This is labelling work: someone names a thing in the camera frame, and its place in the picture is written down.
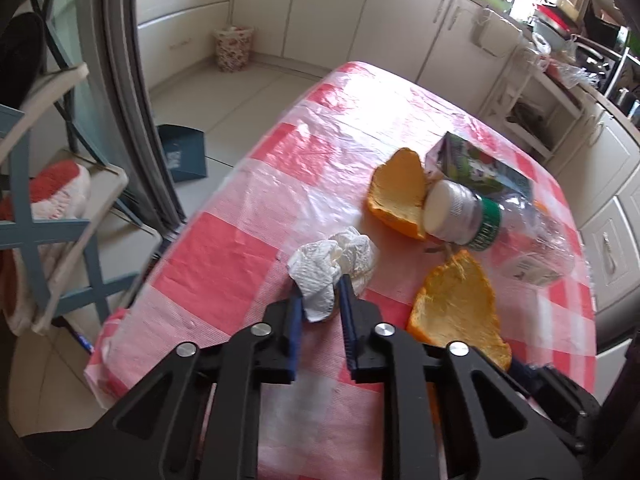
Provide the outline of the large orange peel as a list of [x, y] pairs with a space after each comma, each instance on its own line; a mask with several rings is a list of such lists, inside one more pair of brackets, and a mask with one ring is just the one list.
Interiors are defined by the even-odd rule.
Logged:
[[440, 348], [462, 341], [503, 370], [511, 365], [511, 347], [500, 335], [495, 292], [483, 268], [465, 249], [427, 273], [406, 332]]

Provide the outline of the clear plastic bottle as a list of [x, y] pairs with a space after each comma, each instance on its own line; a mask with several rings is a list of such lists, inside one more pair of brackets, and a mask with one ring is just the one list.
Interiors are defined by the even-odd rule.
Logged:
[[562, 226], [518, 194], [492, 200], [439, 180], [426, 196], [422, 224], [426, 234], [443, 242], [488, 252], [497, 272], [526, 285], [547, 287], [574, 270]]

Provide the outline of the white tissue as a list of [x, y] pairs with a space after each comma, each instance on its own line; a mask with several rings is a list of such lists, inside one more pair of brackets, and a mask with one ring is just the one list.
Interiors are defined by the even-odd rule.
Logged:
[[325, 240], [303, 244], [286, 267], [303, 296], [303, 312], [309, 323], [328, 320], [334, 312], [335, 286], [347, 274], [352, 288], [361, 294], [378, 264], [378, 248], [366, 234], [350, 226]]

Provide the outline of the green juice carton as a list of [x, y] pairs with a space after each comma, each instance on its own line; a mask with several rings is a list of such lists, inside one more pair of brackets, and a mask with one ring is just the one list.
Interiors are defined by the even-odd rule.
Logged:
[[529, 178], [451, 132], [446, 132], [427, 152], [424, 166], [429, 177], [460, 183], [492, 200], [511, 195], [534, 200]]

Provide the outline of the red white checkered tablecloth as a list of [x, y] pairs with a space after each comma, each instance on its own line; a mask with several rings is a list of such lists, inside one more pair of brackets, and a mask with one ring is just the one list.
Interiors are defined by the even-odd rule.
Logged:
[[[373, 217], [366, 203], [373, 171], [400, 148], [419, 155], [427, 194], [448, 180], [429, 177], [424, 166], [446, 132], [529, 178], [531, 203], [559, 222], [570, 243], [570, 276], [547, 287], [526, 285], [497, 272], [488, 252], [426, 233], [425, 240], [413, 240]], [[512, 360], [551, 365], [591, 390], [596, 341], [586, 260], [558, 182], [463, 110], [361, 62], [318, 82], [233, 169], [171, 245], [134, 306], [106, 322], [88, 366], [90, 382], [118, 402], [178, 344], [223, 344], [293, 294], [303, 309], [288, 259], [303, 244], [350, 226], [378, 248], [371, 281], [355, 295], [378, 306], [383, 321], [406, 331], [427, 273], [465, 249], [495, 292]], [[262, 385], [254, 479], [385, 479], [383, 429], [383, 387], [352, 380], [336, 294], [328, 320], [309, 323], [302, 313], [294, 382]]]

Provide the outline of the white drawer cabinet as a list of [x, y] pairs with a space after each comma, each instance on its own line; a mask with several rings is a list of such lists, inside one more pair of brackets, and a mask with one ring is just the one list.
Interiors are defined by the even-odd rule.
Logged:
[[596, 105], [553, 150], [547, 168], [584, 245], [597, 310], [613, 307], [639, 286], [639, 242], [622, 195], [639, 169], [639, 145]]

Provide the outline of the blue folding chair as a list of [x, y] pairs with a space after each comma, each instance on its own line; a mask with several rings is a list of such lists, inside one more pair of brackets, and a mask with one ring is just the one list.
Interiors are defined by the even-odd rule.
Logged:
[[21, 107], [1, 109], [1, 165], [9, 171], [1, 187], [1, 312], [16, 336], [47, 333], [56, 318], [85, 307], [105, 322], [141, 280], [127, 270], [107, 278], [100, 261], [99, 228], [120, 215], [125, 170], [62, 150], [29, 174], [30, 130], [88, 73], [79, 64], [44, 74]]

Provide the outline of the blue dustpan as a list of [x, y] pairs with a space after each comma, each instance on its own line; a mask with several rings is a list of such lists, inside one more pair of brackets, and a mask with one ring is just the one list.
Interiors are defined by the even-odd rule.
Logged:
[[175, 183], [207, 177], [204, 132], [186, 126], [157, 126], [166, 165]]

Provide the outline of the white storage rack shelf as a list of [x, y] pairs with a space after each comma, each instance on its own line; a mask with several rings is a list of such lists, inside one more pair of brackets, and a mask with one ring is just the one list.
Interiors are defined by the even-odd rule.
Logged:
[[478, 117], [545, 164], [582, 119], [582, 103], [544, 69], [548, 58], [530, 42], [517, 47]]

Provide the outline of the floral fabric basket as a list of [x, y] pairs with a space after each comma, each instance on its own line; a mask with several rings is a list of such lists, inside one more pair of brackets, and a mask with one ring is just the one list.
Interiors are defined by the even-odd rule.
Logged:
[[244, 70], [250, 59], [253, 37], [253, 27], [229, 26], [215, 30], [215, 55], [218, 68], [225, 73]]

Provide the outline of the white lower cabinets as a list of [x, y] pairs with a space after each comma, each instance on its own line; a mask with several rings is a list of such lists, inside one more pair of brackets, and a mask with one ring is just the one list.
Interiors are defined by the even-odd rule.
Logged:
[[228, 26], [254, 32], [262, 56], [332, 70], [363, 61], [446, 89], [491, 84], [521, 29], [477, 0], [134, 0], [145, 84], [213, 57]]

